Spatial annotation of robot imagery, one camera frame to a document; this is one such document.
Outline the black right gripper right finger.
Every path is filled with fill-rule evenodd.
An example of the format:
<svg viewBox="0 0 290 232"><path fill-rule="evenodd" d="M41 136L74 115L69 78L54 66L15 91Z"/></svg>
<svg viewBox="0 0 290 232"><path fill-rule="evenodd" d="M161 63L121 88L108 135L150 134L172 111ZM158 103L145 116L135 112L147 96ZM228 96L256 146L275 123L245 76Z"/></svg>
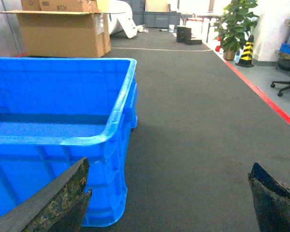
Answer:
<svg viewBox="0 0 290 232"><path fill-rule="evenodd" d="M290 232L290 191L257 162L248 174L253 204L261 232Z"/></svg>

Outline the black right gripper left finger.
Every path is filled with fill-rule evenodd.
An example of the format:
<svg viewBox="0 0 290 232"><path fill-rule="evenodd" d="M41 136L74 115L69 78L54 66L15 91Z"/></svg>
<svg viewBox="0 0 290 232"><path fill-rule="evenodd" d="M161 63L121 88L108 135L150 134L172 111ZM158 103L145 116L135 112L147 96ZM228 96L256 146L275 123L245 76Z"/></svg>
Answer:
<svg viewBox="0 0 290 232"><path fill-rule="evenodd" d="M44 188L0 217L0 232L78 232L92 196L90 164L82 158Z"/></svg>

